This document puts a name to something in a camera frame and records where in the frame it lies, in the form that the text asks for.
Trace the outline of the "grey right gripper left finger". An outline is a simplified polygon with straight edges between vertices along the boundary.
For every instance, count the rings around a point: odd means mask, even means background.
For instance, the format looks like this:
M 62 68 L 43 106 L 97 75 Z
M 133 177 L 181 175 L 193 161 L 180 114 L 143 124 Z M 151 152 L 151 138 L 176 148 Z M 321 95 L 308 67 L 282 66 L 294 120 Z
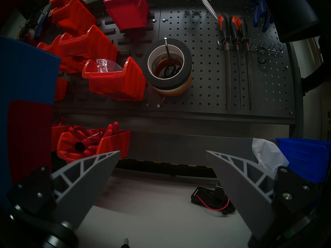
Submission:
M 77 229 L 101 194 L 121 157 L 113 151 L 76 160 L 54 173 L 41 166 L 7 192 L 9 202 L 30 215 Z

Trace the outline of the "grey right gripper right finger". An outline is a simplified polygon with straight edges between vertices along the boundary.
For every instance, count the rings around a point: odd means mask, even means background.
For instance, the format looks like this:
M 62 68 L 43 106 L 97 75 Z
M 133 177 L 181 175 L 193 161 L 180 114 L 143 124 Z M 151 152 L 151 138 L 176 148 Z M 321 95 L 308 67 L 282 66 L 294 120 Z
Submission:
M 250 229 L 249 242 L 289 242 L 315 225 L 321 192 L 288 167 L 276 173 L 247 159 L 206 151 L 225 194 Z

